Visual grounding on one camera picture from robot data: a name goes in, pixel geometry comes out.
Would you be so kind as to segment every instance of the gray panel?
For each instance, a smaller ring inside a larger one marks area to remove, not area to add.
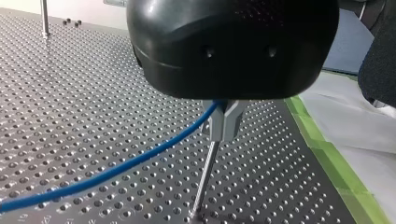
[[[56,189],[152,149],[194,122],[198,101],[150,87],[129,39],[0,16],[0,199]],[[0,223],[354,223],[282,101],[251,102],[223,143],[200,220],[188,213],[209,140],[195,133],[104,185]]]
[[[340,9],[340,21],[324,69],[357,75],[374,37],[354,12]]]

